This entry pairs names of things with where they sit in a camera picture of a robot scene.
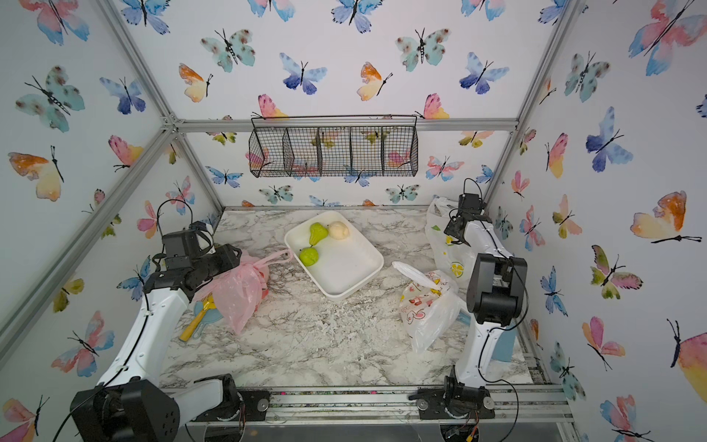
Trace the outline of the pink plastic bag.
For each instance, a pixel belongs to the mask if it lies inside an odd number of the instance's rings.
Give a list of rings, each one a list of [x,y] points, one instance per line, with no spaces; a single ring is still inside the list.
[[[203,301],[211,296],[231,331],[239,335],[269,293],[270,267],[289,263],[293,258],[289,249],[264,258],[251,256],[245,250],[238,267],[216,276],[197,291],[194,299]]]

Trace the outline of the clear white plastic bag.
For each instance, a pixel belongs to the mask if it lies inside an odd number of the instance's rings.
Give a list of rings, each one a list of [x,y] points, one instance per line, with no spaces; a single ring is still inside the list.
[[[393,262],[392,267],[410,280],[401,294],[399,314],[414,353],[424,353],[459,316],[469,324],[466,300],[458,294],[453,277],[441,270],[423,273],[402,262]]]

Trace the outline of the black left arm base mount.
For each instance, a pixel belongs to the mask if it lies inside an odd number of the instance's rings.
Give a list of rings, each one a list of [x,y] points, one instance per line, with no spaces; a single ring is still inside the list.
[[[217,405],[207,408],[195,422],[263,422],[272,401],[270,390],[243,390],[237,387],[231,374],[197,379],[193,386],[217,381],[222,388]]]

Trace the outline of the lemon print plastic bag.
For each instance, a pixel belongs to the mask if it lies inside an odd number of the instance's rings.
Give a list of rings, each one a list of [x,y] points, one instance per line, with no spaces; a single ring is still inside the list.
[[[477,234],[480,225],[469,223],[465,233],[466,243],[457,240],[445,232],[450,221],[449,214],[458,207],[457,203],[436,196],[427,208],[425,236],[433,250],[436,268],[454,279],[462,293],[466,292],[471,281],[477,256],[486,252],[487,236]]]

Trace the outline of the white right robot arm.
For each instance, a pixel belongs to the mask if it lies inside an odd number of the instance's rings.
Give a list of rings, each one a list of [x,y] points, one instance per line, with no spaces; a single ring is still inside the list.
[[[445,233],[470,247],[473,257],[466,291],[471,325],[463,353],[446,377],[445,409],[453,418],[492,418],[487,372],[502,334],[517,326],[523,311],[527,262],[502,246],[475,193],[460,195]]]

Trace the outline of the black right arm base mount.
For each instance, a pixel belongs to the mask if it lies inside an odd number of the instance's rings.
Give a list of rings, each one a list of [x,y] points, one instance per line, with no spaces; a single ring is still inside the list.
[[[421,388],[408,396],[422,420],[495,418],[495,402],[485,387],[470,387],[458,380],[456,367],[441,388]]]

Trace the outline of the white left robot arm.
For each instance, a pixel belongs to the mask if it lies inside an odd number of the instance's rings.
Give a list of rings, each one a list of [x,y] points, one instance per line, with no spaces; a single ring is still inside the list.
[[[144,285],[143,305],[117,359],[92,390],[75,395],[67,416],[85,441],[172,441],[200,416],[227,422],[245,415],[230,375],[197,381],[167,393],[158,378],[169,343],[198,288],[237,268],[242,252],[206,246],[196,228],[167,234],[156,272]]]

